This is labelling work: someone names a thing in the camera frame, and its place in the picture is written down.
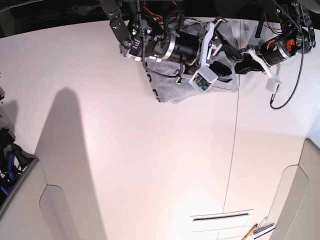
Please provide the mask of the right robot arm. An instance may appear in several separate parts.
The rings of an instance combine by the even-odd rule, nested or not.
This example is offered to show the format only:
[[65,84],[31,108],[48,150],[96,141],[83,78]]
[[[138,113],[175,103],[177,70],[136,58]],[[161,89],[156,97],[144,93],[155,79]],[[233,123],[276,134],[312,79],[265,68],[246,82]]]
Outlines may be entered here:
[[147,72],[156,76],[183,79],[185,70],[194,68],[218,77],[214,58],[220,53],[234,63],[244,59],[222,35],[219,28],[226,22],[222,17],[213,21],[186,18],[181,4],[168,6],[163,14],[155,14],[140,0],[128,0],[131,14],[125,23],[119,0],[99,3],[119,42],[120,53],[141,62]]

